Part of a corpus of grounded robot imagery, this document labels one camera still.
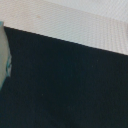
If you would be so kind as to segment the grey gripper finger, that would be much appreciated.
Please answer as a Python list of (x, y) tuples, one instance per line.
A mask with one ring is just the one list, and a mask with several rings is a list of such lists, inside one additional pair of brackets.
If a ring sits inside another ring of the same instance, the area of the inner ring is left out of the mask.
[(11, 76), (11, 52), (8, 39), (4, 30), (4, 23), (0, 21), (0, 88), (7, 77)]

